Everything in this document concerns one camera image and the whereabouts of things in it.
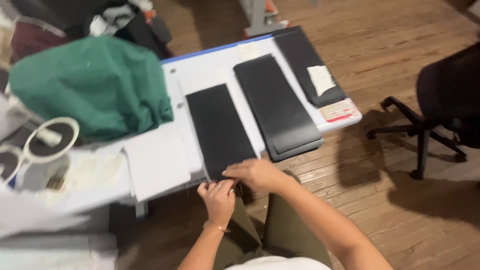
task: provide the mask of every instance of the white table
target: white table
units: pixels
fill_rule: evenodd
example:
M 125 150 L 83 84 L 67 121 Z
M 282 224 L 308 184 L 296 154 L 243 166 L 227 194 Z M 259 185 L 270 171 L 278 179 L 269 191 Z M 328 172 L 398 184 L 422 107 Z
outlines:
M 165 73 L 167 91 L 171 98 L 175 119 L 174 124 L 180 130 L 187 154 L 187 165 L 192 178 L 189 182 L 173 189 L 158 190 L 158 196 L 164 196 L 205 180 L 203 157 L 189 116 L 185 100 L 186 94 L 212 87 L 222 82 L 227 83 L 232 100 L 255 152 L 258 156 L 260 156 L 260 153 L 265 152 L 265 143 L 232 69 L 236 64 L 243 62 L 236 46 L 247 42 L 254 42 L 259 55 L 270 53 L 275 57 L 286 79 L 313 119 L 320 133 L 323 134 L 346 127 L 362 119 L 360 114 L 334 123 L 327 122 L 319 110 L 307 101 L 295 75 L 271 35 L 166 59 L 162 61 L 162 67 Z M 100 154 L 116 154 L 121 151 L 121 147 L 122 142 L 120 141 L 107 147 L 101 147 L 98 152 Z M 69 153 L 69 155 L 73 155 L 73 158 L 78 154 L 75 151 Z M 116 187 L 75 192 L 60 200 L 53 208 L 63 213 L 81 213 L 121 199 L 132 198 L 130 181 L 128 165 L 124 164 Z

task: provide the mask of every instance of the chair base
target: chair base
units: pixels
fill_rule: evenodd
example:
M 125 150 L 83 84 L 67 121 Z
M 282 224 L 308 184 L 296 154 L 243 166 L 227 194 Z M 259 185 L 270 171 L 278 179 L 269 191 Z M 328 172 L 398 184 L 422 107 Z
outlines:
M 394 132 L 407 132 L 409 136 L 418 136 L 418 158 L 417 169 L 410 173 L 410 177 L 416 180 L 423 179 L 423 173 L 425 172 L 425 164 L 428 155 L 428 139 L 432 138 L 439 143 L 447 146 L 456 152 L 455 161 L 465 162 L 467 161 L 467 154 L 458 148 L 458 143 L 452 139 L 447 138 L 445 135 L 438 131 L 434 131 L 433 128 L 439 125 L 439 123 L 426 121 L 423 117 L 418 115 L 412 109 L 400 102 L 394 97 L 388 97 L 380 103 L 380 106 L 384 110 L 388 107 L 395 105 L 404 114 L 412 124 L 410 125 L 398 125 L 372 129 L 367 133 L 369 140 L 376 139 L 377 133 L 394 133 Z

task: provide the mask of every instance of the office chair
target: office chair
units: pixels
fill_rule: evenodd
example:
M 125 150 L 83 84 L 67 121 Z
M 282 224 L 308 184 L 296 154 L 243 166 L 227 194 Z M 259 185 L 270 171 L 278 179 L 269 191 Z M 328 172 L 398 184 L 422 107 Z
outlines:
M 367 138 L 373 140 L 377 133 L 393 132 L 417 135 L 417 169 L 410 176 L 421 180 L 429 138 L 455 151 L 457 162 L 467 161 L 459 145 L 480 148 L 480 43 L 424 67 L 417 79 L 417 98 L 423 116 L 394 97 L 386 98 L 380 103 L 382 108 L 395 105 L 412 124 L 376 128 L 367 133 Z M 455 138 L 433 130 L 440 125 L 456 133 Z

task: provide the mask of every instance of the maroon fabric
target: maroon fabric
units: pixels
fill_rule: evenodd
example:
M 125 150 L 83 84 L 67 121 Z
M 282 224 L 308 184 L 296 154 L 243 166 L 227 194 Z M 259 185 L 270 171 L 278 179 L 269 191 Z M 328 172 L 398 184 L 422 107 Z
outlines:
M 12 63 L 24 57 L 70 42 L 34 23 L 17 22 L 12 37 Z

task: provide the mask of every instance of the olive green pants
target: olive green pants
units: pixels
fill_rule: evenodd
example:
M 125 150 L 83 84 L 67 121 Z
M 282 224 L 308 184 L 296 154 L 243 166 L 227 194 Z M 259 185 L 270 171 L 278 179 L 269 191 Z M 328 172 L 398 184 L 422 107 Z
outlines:
M 218 247 L 214 270 L 263 256 L 312 258 L 332 268 L 322 242 L 303 223 L 296 211 L 276 194 L 270 194 L 268 198 L 263 239 L 258 236 L 238 194 L 228 228 L 230 232 L 223 236 Z

